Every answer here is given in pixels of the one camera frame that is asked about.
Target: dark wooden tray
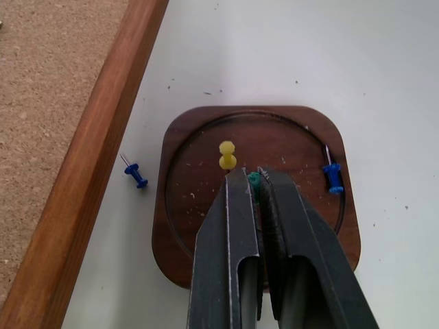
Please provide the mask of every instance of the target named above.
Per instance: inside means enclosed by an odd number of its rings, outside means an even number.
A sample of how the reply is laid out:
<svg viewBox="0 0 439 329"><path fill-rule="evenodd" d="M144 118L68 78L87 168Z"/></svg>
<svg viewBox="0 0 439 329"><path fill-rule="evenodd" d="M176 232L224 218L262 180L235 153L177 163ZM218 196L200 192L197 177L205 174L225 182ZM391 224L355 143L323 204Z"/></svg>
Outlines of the dark wooden tray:
<svg viewBox="0 0 439 329"><path fill-rule="evenodd" d="M237 167L250 172L268 166L290 174L338 232L351 267L357 266L357 216L343 141L334 124L300 106L213 106L180 115L163 140L152 250L172 282L190 287L195 237L224 179L218 165L222 141L235 144ZM327 192L324 144L342 166L344 197Z"/></svg>

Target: push pin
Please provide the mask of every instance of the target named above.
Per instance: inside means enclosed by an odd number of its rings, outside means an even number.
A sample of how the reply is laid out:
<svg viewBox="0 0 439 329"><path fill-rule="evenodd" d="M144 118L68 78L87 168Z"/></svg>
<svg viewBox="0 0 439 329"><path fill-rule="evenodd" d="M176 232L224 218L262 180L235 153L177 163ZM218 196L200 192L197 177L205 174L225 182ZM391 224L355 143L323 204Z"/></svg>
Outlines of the push pin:
<svg viewBox="0 0 439 329"><path fill-rule="evenodd" d="M340 194L344 191L338 177L338 173L340 172L340 165L338 163L332 163L328 145L325 145L325 147L328 157L328 165L323 167L323 172L328 175L329 192L332 194Z"/></svg>
<svg viewBox="0 0 439 329"><path fill-rule="evenodd" d="M134 179L137 182L137 188L144 188L145 186L147 186L148 180L144 180L142 176L140 176L139 165L137 163L130 164L128 160L126 160L125 156L123 156L123 154L121 154L121 158L127 165L125 169L125 173L127 175L131 175L132 177L134 177Z"/></svg>
<svg viewBox="0 0 439 329"><path fill-rule="evenodd" d="M233 155L235 146L230 141L225 141L219 144L219 152L222 157L219 159L219 165L224 170L232 170L236 166L236 157Z"/></svg>

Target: yellow push pin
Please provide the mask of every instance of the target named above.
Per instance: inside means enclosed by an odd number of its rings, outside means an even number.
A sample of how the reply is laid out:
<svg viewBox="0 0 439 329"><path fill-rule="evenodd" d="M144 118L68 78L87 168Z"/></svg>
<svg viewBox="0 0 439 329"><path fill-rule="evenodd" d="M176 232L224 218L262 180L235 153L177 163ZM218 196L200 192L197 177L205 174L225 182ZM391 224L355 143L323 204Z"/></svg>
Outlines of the yellow push pin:
<svg viewBox="0 0 439 329"><path fill-rule="evenodd" d="M233 155L235 146L230 141L224 141L219 144L219 152L222 157L219 159L219 165L224 170L232 170L236 166L236 157Z"/></svg>

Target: white table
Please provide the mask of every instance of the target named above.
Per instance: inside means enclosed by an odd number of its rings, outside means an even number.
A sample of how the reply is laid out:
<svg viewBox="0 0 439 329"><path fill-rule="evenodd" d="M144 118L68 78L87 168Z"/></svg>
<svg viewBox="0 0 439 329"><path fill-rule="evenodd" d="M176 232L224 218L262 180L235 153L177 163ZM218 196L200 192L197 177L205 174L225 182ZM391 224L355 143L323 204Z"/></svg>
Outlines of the white table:
<svg viewBox="0 0 439 329"><path fill-rule="evenodd" d="M171 0L121 144L150 186L117 159L63 328L185 327L189 292L151 250L163 135L190 108L250 104L336 124L370 307L381 329L437 328L438 13L434 0ZM258 328L277 328L267 295Z"/></svg>

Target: wooden frame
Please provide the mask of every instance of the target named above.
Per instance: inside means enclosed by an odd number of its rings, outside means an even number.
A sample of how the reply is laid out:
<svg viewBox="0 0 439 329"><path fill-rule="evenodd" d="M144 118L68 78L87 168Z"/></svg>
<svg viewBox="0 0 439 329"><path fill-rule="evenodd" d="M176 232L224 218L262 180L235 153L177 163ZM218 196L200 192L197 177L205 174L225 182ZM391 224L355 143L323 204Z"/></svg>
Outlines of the wooden frame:
<svg viewBox="0 0 439 329"><path fill-rule="evenodd" d="M131 0L0 315L60 328L168 0Z"/></svg>

